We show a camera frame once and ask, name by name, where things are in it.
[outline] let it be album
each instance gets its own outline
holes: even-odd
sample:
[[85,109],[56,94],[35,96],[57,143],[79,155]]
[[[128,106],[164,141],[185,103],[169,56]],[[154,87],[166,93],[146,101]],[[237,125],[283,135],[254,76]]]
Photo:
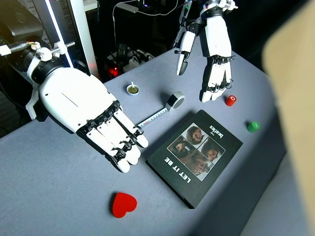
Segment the let it be album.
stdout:
[[147,162],[190,208],[196,208],[242,144],[200,110]]

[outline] red heart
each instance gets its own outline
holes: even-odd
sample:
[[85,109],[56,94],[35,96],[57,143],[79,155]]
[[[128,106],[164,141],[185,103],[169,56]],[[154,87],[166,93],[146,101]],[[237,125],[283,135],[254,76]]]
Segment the red heart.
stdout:
[[122,218],[127,212],[134,211],[137,207],[137,200],[127,193],[117,193],[113,204],[113,215]]

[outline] red bottle cap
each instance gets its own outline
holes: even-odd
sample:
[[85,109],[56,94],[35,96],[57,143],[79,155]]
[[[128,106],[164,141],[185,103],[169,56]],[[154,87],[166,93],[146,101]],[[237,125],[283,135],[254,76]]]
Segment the red bottle cap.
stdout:
[[232,106],[234,104],[234,102],[236,102],[236,97],[233,95],[230,95],[226,100],[225,103],[227,106]]

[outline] robotic hand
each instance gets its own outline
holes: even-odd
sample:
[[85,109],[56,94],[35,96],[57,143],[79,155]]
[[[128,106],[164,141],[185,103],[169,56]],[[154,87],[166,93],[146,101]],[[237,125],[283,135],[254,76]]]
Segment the robotic hand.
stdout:
[[191,52],[194,39],[200,35],[203,56],[207,65],[203,74],[202,89],[199,99],[201,102],[216,100],[229,89],[231,79],[232,49],[225,21],[222,17],[226,10],[238,8],[234,0],[198,0],[203,4],[200,17],[195,21],[187,19],[192,0],[185,0],[180,16],[180,30],[175,39],[175,47],[179,46],[177,75],[182,75],[188,65],[187,59]]
[[[135,127],[123,113],[119,101],[99,79],[78,69],[65,67],[58,55],[64,54],[66,47],[73,44],[58,42],[52,50],[31,44],[33,57],[27,56],[24,61],[29,65],[27,75],[33,84],[32,97],[26,109],[35,119],[34,106],[40,99],[58,122],[77,133],[108,156],[119,170],[127,173],[130,164],[137,164],[141,154],[136,144],[146,148],[148,140],[141,128]],[[0,47],[0,55],[14,52],[13,48],[21,51],[27,47],[27,42],[4,45]]]

